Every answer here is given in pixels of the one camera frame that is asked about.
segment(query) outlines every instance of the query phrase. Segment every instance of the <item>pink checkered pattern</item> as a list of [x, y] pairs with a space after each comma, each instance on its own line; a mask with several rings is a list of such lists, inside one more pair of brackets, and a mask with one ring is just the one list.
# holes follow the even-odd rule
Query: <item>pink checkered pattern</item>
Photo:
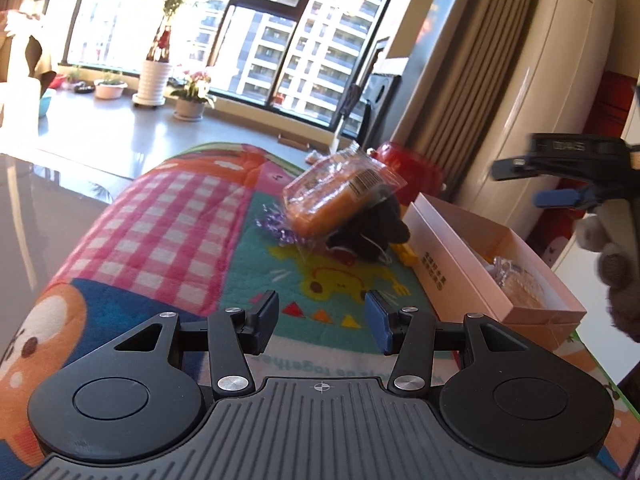
[[53, 281], [95, 280], [205, 316], [218, 306], [251, 195], [202, 174], [142, 176], [100, 216]]

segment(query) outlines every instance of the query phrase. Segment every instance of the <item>barcode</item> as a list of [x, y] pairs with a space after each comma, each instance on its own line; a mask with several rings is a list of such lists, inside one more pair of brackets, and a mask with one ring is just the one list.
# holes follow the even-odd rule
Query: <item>barcode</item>
[[350, 181], [349, 187], [356, 196], [362, 196], [372, 188], [382, 184], [382, 177], [376, 170], [364, 170]]

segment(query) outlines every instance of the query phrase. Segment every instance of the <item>black plush toy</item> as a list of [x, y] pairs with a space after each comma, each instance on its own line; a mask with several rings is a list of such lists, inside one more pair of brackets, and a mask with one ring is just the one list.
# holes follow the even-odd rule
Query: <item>black plush toy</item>
[[388, 259], [389, 244], [409, 241], [409, 229], [400, 218], [400, 204], [395, 195], [359, 213], [329, 236], [329, 249], [345, 248], [363, 260], [375, 263]]

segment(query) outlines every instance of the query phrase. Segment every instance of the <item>white flower pot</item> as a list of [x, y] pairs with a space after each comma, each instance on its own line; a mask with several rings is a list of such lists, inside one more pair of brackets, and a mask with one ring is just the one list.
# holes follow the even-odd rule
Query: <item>white flower pot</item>
[[175, 103], [174, 117], [181, 121], [199, 121], [204, 113], [204, 103], [178, 99]]
[[121, 97], [122, 91], [127, 87], [126, 83], [119, 85], [103, 85], [101, 84], [103, 79], [96, 79], [95, 85], [95, 97], [97, 99], [117, 99]]
[[164, 104], [164, 88], [174, 66], [159, 61], [142, 63], [138, 93], [133, 95], [133, 102], [145, 106], [161, 106]]

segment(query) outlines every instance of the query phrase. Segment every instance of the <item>open cardboard box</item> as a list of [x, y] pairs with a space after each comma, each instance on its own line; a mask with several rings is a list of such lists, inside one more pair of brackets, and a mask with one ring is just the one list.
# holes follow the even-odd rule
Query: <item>open cardboard box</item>
[[[586, 313], [540, 257], [505, 226], [425, 195], [409, 206], [404, 223], [418, 256], [414, 271], [441, 321], [462, 322], [466, 313], [481, 312], [555, 350]], [[503, 256], [529, 271], [544, 291], [546, 308], [511, 303], [463, 239], [488, 261]]]

